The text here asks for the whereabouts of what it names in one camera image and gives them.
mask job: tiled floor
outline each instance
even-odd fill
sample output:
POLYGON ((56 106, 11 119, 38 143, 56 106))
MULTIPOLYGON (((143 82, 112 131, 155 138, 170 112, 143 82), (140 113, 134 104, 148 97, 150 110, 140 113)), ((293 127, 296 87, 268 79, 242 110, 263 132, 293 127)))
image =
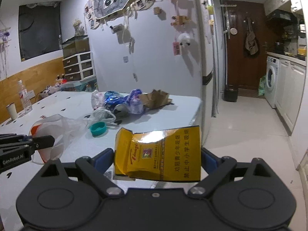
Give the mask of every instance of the tiled floor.
POLYGON ((275 110, 265 99, 238 97, 237 102, 218 104, 204 145, 215 155, 249 162, 263 158, 296 198, 297 209, 290 223, 292 231, 306 231, 305 200, 299 173, 295 170, 288 136, 275 110))

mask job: plastic water bottle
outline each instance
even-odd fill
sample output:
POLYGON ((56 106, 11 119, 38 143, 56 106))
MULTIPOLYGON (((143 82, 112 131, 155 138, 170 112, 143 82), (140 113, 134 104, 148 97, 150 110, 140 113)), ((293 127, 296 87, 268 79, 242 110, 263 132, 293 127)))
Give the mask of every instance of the plastic water bottle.
POLYGON ((32 111, 32 104, 30 102, 30 99, 28 98, 28 92, 25 86, 23 85, 22 81, 18 82, 19 85, 19 98, 21 100, 21 103, 23 105, 23 109, 25 110, 25 113, 29 113, 32 111))

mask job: window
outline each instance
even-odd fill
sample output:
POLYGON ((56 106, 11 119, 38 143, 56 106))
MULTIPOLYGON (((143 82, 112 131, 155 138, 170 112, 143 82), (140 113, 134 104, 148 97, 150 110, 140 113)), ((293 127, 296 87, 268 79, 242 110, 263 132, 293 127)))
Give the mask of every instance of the window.
POLYGON ((59 2, 20 6, 18 26, 21 61, 60 50, 59 2))

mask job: white cup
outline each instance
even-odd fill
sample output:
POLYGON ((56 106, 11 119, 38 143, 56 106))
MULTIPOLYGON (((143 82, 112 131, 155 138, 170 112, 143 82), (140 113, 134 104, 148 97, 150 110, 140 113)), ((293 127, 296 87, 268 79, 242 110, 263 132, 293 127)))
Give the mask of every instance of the white cup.
POLYGON ((11 103, 10 105, 7 105, 7 111, 10 114, 10 117, 12 120, 16 120, 18 118, 15 103, 11 103))

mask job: brown door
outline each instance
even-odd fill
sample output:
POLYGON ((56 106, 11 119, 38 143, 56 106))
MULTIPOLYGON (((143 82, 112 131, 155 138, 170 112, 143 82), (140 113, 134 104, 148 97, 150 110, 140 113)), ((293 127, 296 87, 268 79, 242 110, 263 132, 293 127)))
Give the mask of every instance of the brown door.
POLYGON ((238 33, 231 34, 230 39, 227 37, 227 82, 242 89, 258 90, 259 80, 266 73, 265 42, 270 47, 281 37, 281 33, 266 22, 263 4, 242 1, 223 1, 223 4, 237 5, 228 7, 230 26, 236 28, 238 33), (259 54, 256 56, 249 56, 244 50, 247 32, 247 23, 244 21, 247 17, 254 22, 252 28, 259 47, 259 54))

